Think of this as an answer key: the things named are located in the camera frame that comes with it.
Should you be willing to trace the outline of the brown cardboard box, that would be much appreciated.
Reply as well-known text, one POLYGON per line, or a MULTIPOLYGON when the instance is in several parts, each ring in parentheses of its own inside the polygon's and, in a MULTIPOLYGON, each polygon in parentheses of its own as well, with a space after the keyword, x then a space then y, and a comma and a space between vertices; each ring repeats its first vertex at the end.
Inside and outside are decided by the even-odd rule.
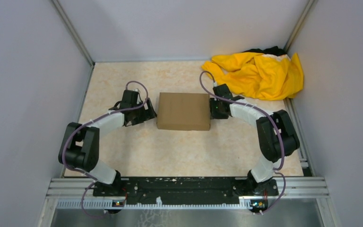
POLYGON ((161 92, 156 125, 161 130, 210 130, 209 95, 161 92))

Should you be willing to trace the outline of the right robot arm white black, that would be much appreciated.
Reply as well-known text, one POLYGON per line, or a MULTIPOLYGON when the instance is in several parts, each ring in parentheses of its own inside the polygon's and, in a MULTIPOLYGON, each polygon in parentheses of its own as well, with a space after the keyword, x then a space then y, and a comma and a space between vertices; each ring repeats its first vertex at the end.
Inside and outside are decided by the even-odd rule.
POLYGON ((300 147, 300 141, 287 111, 270 112, 236 96, 231 100, 210 98, 211 119, 238 118, 257 130, 261 157, 248 172, 247 189, 253 195, 261 194, 281 170, 285 158, 300 147))

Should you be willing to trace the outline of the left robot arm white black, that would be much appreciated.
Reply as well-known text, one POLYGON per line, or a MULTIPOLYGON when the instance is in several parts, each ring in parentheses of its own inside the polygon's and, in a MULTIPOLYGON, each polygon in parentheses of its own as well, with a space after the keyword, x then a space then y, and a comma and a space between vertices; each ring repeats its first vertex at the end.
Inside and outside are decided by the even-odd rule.
POLYGON ((119 171, 100 160, 100 139, 121 127, 134 126, 156 118, 150 98, 123 99, 104 115, 84 124, 67 125, 58 161, 67 169, 83 173, 116 196, 122 192, 119 171))

